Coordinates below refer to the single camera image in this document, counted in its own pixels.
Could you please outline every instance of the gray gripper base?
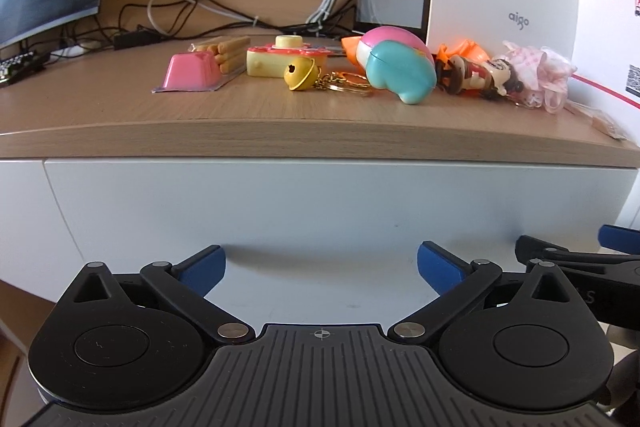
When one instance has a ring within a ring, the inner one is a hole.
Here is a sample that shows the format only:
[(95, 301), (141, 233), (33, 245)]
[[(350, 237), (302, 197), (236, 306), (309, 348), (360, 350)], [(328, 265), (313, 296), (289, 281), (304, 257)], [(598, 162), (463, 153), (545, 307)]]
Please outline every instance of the gray gripper base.
[(50, 404), (30, 427), (614, 427), (592, 405), (527, 415), (453, 386), (429, 351), (376, 326), (280, 326), (221, 347), (191, 387), (148, 409), (101, 415)]

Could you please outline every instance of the crosshair mark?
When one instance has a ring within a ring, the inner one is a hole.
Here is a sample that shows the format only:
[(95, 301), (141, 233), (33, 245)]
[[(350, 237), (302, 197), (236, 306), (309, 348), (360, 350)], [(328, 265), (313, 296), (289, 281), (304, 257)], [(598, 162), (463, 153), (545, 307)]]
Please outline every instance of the crosshair mark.
[(329, 333), (329, 331), (325, 330), (324, 328), (322, 328), (321, 330), (318, 331), (314, 331), (313, 333), (311, 333), (314, 337), (320, 339), (321, 341), (324, 341), (325, 339), (329, 338), (333, 333)]

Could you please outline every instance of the orange toy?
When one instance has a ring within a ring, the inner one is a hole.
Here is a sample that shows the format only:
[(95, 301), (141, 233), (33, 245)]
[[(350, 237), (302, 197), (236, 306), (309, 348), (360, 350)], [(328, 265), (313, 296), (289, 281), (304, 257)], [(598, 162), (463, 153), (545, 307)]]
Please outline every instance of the orange toy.
[(440, 60), (446, 64), (453, 55), (459, 55), (478, 64), (491, 59), (478, 44), (466, 39), (452, 49), (448, 49), (446, 44), (441, 44), (438, 49), (438, 54), (436, 55), (436, 60)]
[(361, 38), (362, 36), (360, 35), (356, 35), (355, 37), (344, 37), (340, 39), (340, 43), (342, 44), (342, 48), (344, 49), (344, 53), (347, 55), (349, 62), (356, 66), (359, 74), (364, 76), (365, 71), (356, 60), (356, 48), (358, 47), (358, 42), (360, 42)]

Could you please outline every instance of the keychain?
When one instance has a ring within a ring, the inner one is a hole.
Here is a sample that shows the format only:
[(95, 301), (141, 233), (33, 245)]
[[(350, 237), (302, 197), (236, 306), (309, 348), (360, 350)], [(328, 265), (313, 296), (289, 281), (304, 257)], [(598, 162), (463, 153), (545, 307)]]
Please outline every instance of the keychain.
[[(365, 82), (354, 82), (347, 77), (353, 76)], [(292, 91), (306, 89), (331, 89), (334, 91), (354, 92), (367, 96), (372, 88), (366, 77), (357, 73), (335, 72), (322, 74), (316, 61), (309, 57), (294, 58), (284, 72), (284, 80)]]

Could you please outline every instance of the pink ball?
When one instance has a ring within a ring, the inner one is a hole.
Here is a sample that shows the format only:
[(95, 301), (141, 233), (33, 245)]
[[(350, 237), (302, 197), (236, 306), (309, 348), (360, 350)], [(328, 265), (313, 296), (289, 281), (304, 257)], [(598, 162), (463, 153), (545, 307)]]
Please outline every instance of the pink ball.
[(396, 26), (380, 26), (365, 33), (358, 43), (356, 59), (363, 68), (367, 66), (367, 60), (373, 47), (382, 41), (396, 41), (405, 44), (424, 53), (431, 63), (434, 64), (433, 55), (431, 55), (429, 48), (422, 42), (420, 37)]

